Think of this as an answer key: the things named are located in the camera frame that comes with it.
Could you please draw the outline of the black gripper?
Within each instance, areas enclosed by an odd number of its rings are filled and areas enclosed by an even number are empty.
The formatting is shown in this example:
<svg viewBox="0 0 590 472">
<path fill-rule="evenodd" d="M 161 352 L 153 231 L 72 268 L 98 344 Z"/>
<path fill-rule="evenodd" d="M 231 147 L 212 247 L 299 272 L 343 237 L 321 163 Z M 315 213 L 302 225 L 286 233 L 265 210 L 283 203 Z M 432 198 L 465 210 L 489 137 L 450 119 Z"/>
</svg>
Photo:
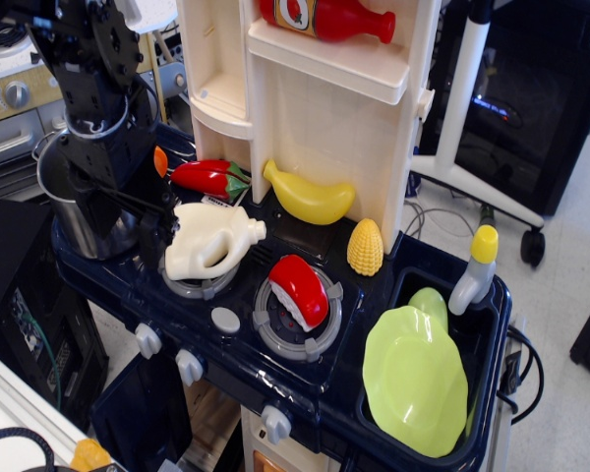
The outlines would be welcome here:
<svg viewBox="0 0 590 472">
<path fill-rule="evenodd" d="M 159 109 L 150 90 L 137 90 L 120 102 L 120 114 L 98 121 L 66 116 L 67 142 L 60 147 L 66 158 L 91 180 L 121 190 L 152 160 Z M 73 176 L 75 201 L 91 230 L 106 238 L 121 208 L 93 181 Z M 150 172 L 139 195 L 140 255 L 148 268 L 157 268 L 178 228 L 174 208 L 178 199 L 169 183 Z"/>
</svg>

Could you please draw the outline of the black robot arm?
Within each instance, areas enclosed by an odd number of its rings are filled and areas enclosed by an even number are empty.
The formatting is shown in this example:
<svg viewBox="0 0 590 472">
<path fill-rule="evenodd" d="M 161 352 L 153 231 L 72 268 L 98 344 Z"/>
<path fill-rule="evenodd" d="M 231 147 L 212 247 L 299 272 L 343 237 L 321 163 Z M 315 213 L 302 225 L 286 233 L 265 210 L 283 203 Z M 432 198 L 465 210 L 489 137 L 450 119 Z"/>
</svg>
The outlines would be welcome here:
<svg viewBox="0 0 590 472">
<path fill-rule="evenodd" d="M 16 1 L 10 14 L 61 90 L 67 131 L 55 148 L 88 226 L 106 237 L 129 213 L 144 265 L 157 267 L 177 218 L 154 164 L 160 120 L 138 72 L 139 34 L 112 1 Z"/>
</svg>

